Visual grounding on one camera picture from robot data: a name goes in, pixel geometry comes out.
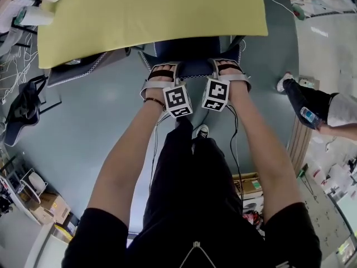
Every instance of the black t-shirt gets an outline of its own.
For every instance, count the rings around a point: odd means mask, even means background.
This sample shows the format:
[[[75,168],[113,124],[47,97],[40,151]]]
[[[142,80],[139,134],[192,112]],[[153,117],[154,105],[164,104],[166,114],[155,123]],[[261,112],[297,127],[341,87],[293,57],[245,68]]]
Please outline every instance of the black t-shirt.
[[[128,228],[100,209],[87,209],[70,242],[70,267],[320,267],[320,243],[303,203],[275,214],[266,239],[226,209],[177,212],[144,229],[127,248]]]

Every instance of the yellow board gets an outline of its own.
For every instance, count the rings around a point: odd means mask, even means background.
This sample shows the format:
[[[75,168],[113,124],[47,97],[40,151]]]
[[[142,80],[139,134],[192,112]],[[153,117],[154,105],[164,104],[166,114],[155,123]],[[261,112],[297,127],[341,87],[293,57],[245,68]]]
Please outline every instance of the yellow board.
[[[100,52],[186,37],[267,36],[263,0],[60,0],[38,28],[40,68]]]

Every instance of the hand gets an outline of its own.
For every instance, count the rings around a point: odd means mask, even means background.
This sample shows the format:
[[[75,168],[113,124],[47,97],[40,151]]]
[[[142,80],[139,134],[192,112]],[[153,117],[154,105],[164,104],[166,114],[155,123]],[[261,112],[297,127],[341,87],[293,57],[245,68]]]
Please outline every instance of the hand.
[[[154,68],[153,71],[157,71],[157,70],[170,70],[170,71],[174,71],[175,66],[171,66],[171,65],[160,65],[157,66],[156,68]],[[156,76],[154,78],[150,79],[151,82],[171,82],[172,78],[168,78],[167,76]],[[162,103],[165,103],[165,99],[163,97],[163,91],[162,88],[148,88],[146,89],[146,93],[145,93],[146,98],[151,97],[154,99],[158,99],[159,101],[161,101]]]
[[[332,127],[325,123],[323,123],[320,128],[317,128],[316,131],[322,135],[332,135]]]
[[[217,62],[218,65],[224,64],[232,64],[235,65],[232,61],[219,61]],[[242,74],[242,72],[238,69],[224,69],[219,72],[220,75],[225,74]],[[242,80],[235,80],[230,82],[229,84],[229,100],[232,101],[233,99],[248,94],[248,88],[245,81]]]

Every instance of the water bottle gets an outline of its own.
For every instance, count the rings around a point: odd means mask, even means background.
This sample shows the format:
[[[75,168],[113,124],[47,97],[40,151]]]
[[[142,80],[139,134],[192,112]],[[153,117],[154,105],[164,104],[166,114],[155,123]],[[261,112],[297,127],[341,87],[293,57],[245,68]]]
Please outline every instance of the water bottle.
[[[300,114],[303,118],[308,120],[315,128],[319,128],[322,120],[318,118],[313,112],[308,110],[306,107],[301,108]]]

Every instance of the bracelet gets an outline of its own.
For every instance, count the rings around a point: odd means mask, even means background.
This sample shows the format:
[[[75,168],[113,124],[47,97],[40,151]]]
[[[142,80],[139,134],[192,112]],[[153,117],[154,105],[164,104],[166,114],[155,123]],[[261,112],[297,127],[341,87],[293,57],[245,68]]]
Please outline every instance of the bracelet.
[[[147,102],[147,101],[155,101],[155,102],[157,102],[158,104],[160,104],[163,107],[163,111],[164,112],[166,111],[166,105],[163,104],[160,100],[158,100],[156,98],[147,97],[147,98],[145,98],[144,103]]]

